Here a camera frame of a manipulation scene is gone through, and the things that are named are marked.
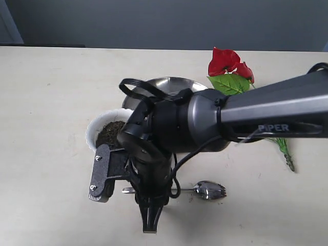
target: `white table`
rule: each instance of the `white table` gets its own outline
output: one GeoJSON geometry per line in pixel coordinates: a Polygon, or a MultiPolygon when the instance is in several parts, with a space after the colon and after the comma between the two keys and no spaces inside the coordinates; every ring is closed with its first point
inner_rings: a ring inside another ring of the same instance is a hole
{"type": "MultiPolygon", "coordinates": [[[[328,53],[238,52],[260,87],[302,75],[328,53]]],[[[292,140],[292,173],[268,141],[197,155],[182,187],[222,183],[228,197],[182,194],[143,234],[134,197],[117,182],[108,203],[88,199],[94,154],[85,129],[119,108],[126,77],[180,76],[210,87],[211,51],[0,47],[0,245],[327,245],[326,139],[292,140]]]]}

